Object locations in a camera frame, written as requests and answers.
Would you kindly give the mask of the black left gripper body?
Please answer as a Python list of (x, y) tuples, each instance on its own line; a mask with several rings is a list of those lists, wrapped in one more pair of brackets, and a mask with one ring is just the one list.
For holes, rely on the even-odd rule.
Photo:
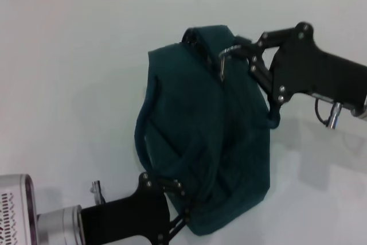
[(156, 180), (139, 176), (138, 187), (129, 197), (81, 210), (86, 244), (107, 244), (143, 236), (151, 244), (168, 244), (170, 213)]

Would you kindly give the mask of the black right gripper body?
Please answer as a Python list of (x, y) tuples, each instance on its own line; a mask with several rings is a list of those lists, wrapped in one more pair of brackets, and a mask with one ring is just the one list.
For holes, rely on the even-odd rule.
[(301, 22), (275, 53), (272, 94), (281, 104), (297, 93), (319, 96), (346, 108), (362, 108), (366, 66), (320, 50), (310, 24)]

